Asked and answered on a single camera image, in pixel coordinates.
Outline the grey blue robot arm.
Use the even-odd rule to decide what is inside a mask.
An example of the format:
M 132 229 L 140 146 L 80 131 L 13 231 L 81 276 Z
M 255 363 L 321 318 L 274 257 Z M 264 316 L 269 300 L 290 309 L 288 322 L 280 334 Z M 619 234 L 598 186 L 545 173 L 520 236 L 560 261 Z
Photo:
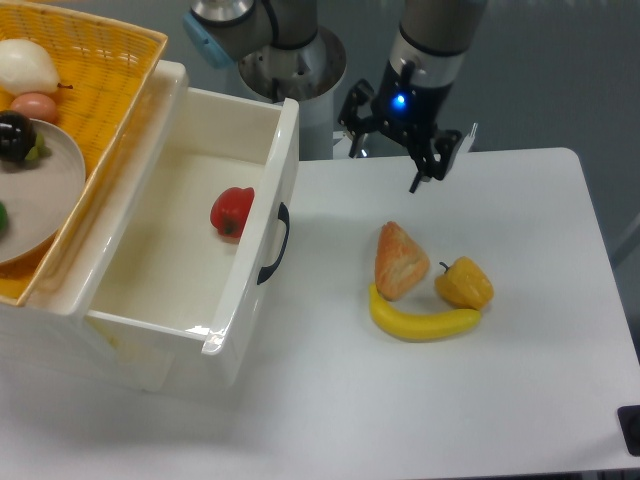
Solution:
M 318 100 L 351 67 L 371 73 L 346 93 L 338 122 L 355 156 L 379 132 L 402 146 L 413 183 L 442 180 L 462 135 L 438 126 L 477 27 L 484 1 L 195 1 L 183 27 L 214 68 L 236 66 L 257 97 Z

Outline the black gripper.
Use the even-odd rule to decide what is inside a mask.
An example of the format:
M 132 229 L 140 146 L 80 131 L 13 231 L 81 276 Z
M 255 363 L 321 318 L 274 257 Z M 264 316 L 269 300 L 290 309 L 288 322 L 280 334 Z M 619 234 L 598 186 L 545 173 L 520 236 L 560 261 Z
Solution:
M 365 79 L 358 80 L 347 92 L 337 119 L 353 138 L 351 158 L 359 140 L 382 126 L 381 132 L 405 147 L 416 166 L 410 193 L 415 193 L 422 182 L 443 180 L 462 144 L 460 131 L 441 130 L 436 122 L 451 87 L 426 88 L 384 79 L 375 97 L 372 85 Z M 372 113 L 361 117 L 359 110 L 364 106 L 371 106 Z

